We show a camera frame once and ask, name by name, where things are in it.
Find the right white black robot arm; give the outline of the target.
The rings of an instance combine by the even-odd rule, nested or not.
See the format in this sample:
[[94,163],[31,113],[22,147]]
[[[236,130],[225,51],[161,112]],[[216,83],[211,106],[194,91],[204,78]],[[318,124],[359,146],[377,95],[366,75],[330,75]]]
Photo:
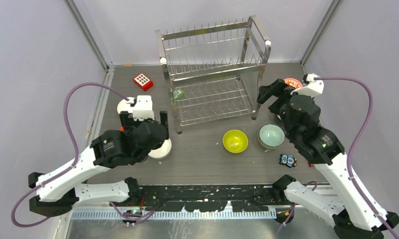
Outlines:
[[305,207],[332,226],[341,239],[381,239],[383,231],[392,232],[399,224],[399,216],[374,199],[351,165],[351,152],[320,124],[321,109],[314,98],[323,88],[322,78],[307,79],[307,85],[298,89],[277,79],[259,87],[257,103],[276,97],[269,111],[280,117],[289,142],[325,177],[340,201],[329,200],[289,175],[273,184],[273,199]]

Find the steel two-tier dish rack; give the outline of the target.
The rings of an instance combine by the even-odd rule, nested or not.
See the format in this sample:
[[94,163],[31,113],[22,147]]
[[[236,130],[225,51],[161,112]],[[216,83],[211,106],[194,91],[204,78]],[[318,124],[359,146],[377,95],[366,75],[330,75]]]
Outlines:
[[[261,86],[272,49],[255,15],[247,19],[156,30],[159,61],[167,83],[176,132],[185,126],[242,115],[258,117],[260,104],[243,76],[257,74]],[[182,89],[175,101],[173,90]]]

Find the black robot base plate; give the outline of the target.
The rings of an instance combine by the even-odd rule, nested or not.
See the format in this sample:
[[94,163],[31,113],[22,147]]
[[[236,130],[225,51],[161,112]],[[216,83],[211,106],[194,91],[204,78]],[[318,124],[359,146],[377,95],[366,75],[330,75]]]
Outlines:
[[290,206],[281,191],[271,185],[162,185],[141,186],[120,207],[140,207],[156,212],[263,212],[270,206]]

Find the red white patterned bowl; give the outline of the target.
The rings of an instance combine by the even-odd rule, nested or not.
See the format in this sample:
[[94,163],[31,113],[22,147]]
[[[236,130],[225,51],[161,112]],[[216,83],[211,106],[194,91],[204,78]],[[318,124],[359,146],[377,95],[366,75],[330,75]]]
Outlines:
[[303,87],[302,82],[295,78],[285,78],[284,82],[295,89]]

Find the pale green bowl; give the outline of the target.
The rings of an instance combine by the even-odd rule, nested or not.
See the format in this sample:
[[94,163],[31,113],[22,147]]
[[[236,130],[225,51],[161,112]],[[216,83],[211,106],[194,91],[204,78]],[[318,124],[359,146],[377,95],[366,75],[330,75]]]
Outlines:
[[266,149],[270,149],[270,150],[274,150],[274,149],[277,149],[277,148],[280,148],[283,144],[284,144],[284,140],[280,143],[280,144],[278,144],[278,145],[269,145],[269,144],[266,144],[264,141],[262,141],[260,138],[258,138],[258,141],[259,141],[259,143],[264,147],[264,148],[266,148]]
[[279,126],[267,124],[260,128],[258,137],[266,144],[278,145],[285,140],[285,133]]

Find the yellow bowl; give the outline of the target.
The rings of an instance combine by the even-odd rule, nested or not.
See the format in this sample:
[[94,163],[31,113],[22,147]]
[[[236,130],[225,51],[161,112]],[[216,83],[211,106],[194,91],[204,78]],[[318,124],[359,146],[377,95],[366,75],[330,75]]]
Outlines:
[[230,153],[242,153],[248,147],[249,140],[244,132],[232,129],[224,134],[222,144]]

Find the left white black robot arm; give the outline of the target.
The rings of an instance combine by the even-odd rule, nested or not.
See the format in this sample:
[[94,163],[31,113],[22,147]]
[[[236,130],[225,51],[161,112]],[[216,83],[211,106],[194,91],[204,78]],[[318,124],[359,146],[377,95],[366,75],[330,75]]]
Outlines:
[[58,169],[42,174],[33,172],[28,185],[36,190],[29,199],[33,213],[55,217],[73,207],[100,202],[125,202],[136,206],[141,192],[135,179],[110,184],[86,184],[91,177],[117,166],[134,165],[147,159],[169,138],[168,114],[160,112],[160,121],[147,119],[126,130],[107,130],[91,142],[78,156]]

